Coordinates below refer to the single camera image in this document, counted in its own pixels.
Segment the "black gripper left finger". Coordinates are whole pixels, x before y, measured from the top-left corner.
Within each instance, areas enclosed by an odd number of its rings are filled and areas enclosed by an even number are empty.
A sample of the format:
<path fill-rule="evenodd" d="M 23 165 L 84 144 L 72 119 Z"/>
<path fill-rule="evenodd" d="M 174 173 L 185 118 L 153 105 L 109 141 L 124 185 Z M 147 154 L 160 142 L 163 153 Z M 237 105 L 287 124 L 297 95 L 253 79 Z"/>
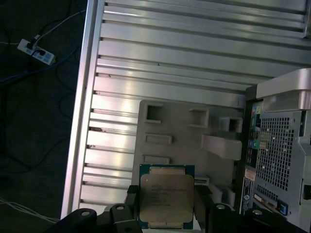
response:
<path fill-rule="evenodd" d="M 93 209 L 77 209 L 59 221 L 61 233 L 139 233 L 139 187 L 129 186 L 124 203 L 113 204 L 100 215 Z"/>

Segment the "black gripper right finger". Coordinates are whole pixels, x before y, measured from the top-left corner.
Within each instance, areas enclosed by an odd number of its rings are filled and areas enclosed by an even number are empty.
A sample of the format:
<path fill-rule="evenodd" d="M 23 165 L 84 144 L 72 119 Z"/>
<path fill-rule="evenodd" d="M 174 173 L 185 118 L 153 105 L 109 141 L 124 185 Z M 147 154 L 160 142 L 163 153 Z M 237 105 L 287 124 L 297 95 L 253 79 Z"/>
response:
<path fill-rule="evenodd" d="M 204 233 L 304 233 L 278 214 L 251 208 L 244 215 L 224 203 L 214 203 L 205 185 L 194 186 L 194 215 Z"/>

